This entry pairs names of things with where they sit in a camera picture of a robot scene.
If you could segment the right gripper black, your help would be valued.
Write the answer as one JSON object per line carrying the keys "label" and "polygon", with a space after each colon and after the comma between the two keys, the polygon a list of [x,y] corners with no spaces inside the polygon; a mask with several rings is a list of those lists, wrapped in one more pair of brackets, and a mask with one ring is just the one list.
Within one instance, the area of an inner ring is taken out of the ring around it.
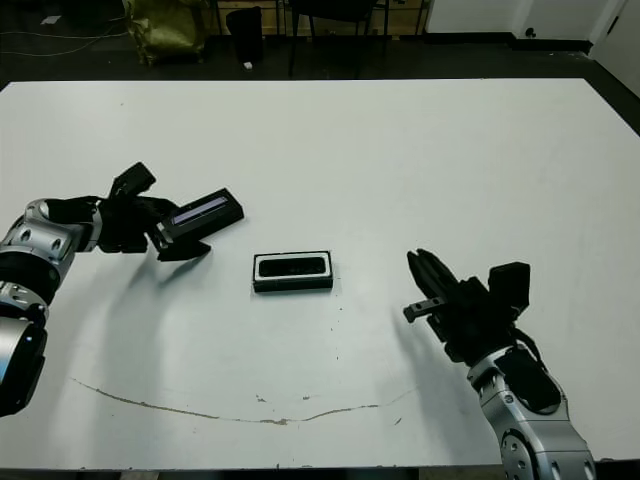
{"label": "right gripper black", "polygon": [[477,278],[458,281],[434,253],[424,249],[409,251],[407,260],[425,299],[409,304],[403,314],[410,323],[425,317],[452,362],[476,364],[516,343],[513,310]]}

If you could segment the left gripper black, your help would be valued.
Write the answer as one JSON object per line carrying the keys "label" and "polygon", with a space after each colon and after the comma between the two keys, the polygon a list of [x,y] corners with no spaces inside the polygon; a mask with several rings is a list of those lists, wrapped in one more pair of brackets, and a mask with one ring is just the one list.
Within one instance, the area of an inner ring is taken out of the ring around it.
{"label": "left gripper black", "polygon": [[[129,200],[104,200],[99,205],[102,220],[97,242],[104,253],[145,253],[146,234],[176,210],[171,200],[136,196]],[[179,242],[162,247],[157,256],[160,262],[189,261],[211,251],[201,241]]]}

